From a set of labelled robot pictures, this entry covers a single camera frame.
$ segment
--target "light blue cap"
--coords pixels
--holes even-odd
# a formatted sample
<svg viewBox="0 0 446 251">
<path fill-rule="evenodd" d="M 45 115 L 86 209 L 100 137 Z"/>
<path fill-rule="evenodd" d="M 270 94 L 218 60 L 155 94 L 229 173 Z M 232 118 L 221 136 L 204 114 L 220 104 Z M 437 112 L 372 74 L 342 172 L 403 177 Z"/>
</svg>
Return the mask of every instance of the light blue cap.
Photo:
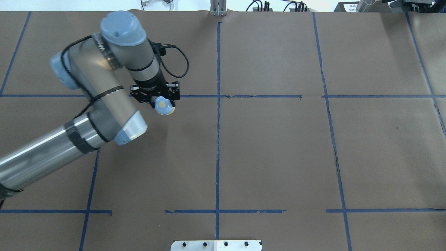
<svg viewBox="0 0 446 251">
<path fill-rule="evenodd" d="M 62 52 L 60 51 L 56 55 L 52 56 L 50 59 L 51 68 L 53 69 L 56 76 L 60 79 L 60 82 L 64 84 L 66 87 L 70 88 L 71 90 L 78 89 L 79 87 L 76 85 L 74 80 L 68 75 L 68 73 L 65 71 L 65 69 L 62 66 L 62 61 L 60 60 L 60 55 Z M 65 66 L 68 68 L 69 71 L 71 71 L 70 68 L 70 61 L 68 60 L 68 52 L 66 52 L 63 56 L 63 61 L 65 63 Z"/>
<path fill-rule="evenodd" d="M 140 111 L 137 111 L 125 123 L 113 140 L 116 144 L 122 146 L 141 136 L 146 131 L 147 124 L 141 116 Z"/>
<path fill-rule="evenodd" d="M 172 106 L 170 100 L 164 98 L 163 96 L 159 96 L 155 100 L 155 111 L 161 115 L 170 115 L 175 110 L 175 107 Z"/>
<path fill-rule="evenodd" d="M 147 39 L 138 18 L 128 11 L 114 11 L 101 21 L 102 36 L 119 46 L 139 45 Z"/>
</svg>

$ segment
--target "metal cylinder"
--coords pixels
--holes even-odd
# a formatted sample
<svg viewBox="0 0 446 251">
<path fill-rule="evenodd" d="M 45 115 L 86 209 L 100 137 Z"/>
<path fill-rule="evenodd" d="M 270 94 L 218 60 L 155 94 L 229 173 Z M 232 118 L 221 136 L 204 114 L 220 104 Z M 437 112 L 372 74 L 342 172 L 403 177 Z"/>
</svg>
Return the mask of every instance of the metal cylinder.
<svg viewBox="0 0 446 251">
<path fill-rule="evenodd" d="M 0 159 L 0 199 L 12 197 L 26 186 L 82 157 L 85 154 L 82 148 L 70 138 L 73 130 L 93 151 L 105 143 L 86 115 L 71 123 L 74 127 L 60 126 Z"/>
<path fill-rule="evenodd" d="M 369 12 L 371 6 L 375 4 L 376 0 L 360 0 L 356 6 L 356 10 L 359 12 Z"/>
</svg>

